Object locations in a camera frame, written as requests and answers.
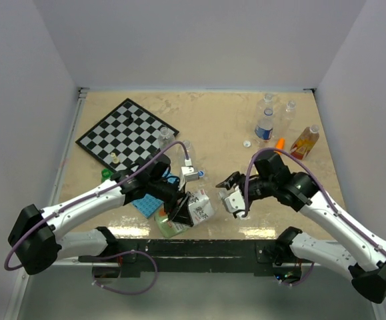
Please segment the juice bottle with white label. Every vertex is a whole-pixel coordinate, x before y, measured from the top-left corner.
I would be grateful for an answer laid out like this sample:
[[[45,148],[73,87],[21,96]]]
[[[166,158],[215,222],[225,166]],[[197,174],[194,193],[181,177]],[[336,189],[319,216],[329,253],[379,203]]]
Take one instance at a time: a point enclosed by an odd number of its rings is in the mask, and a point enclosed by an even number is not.
[[[197,226],[209,220],[215,214],[211,200],[204,189],[199,189],[194,193],[189,194],[189,212],[193,220],[193,226]],[[176,235],[186,232],[192,227],[188,227],[181,223],[173,222],[169,219],[164,208],[154,217],[155,223],[164,238],[172,238]]]

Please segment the green plastic bottle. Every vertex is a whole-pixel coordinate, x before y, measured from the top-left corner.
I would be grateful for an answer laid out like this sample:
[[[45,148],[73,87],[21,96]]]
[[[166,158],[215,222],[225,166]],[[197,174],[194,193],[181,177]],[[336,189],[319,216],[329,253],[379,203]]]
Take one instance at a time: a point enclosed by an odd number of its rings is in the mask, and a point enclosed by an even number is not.
[[[113,174],[112,171],[110,171],[108,169],[103,169],[101,171],[101,182],[104,182],[104,181],[110,179],[112,174]]]

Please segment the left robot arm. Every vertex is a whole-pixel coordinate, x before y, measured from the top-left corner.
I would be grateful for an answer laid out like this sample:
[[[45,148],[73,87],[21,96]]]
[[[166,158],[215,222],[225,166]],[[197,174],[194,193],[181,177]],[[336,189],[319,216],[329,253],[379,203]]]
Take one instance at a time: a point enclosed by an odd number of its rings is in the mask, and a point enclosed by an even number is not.
[[[170,217],[186,213],[186,183],[199,174],[187,161],[178,176],[166,177],[170,161],[162,156],[138,168],[121,170],[96,188],[64,203],[37,208],[24,207],[10,234],[11,254],[28,275],[36,275],[69,257],[92,256],[111,261],[117,255],[115,237],[105,227],[88,232],[74,232],[80,224],[112,209],[151,195],[163,202]]]

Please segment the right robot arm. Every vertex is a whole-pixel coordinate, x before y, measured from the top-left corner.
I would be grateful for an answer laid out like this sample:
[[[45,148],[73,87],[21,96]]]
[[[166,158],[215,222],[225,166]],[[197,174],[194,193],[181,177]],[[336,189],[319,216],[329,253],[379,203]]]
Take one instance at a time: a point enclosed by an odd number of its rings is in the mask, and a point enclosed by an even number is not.
[[[284,151],[268,147],[256,152],[246,173],[238,171],[217,184],[226,189],[222,202],[234,218],[245,219],[254,201],[268,197],[314,221],[336,244],[315,239],[289,227],[265,254],[275,265],[294,258],[322,265],[348,279],[354,289],[373,303],[386,298],[386,240],[364,227],[328,194],[308,168],[292,173]]]

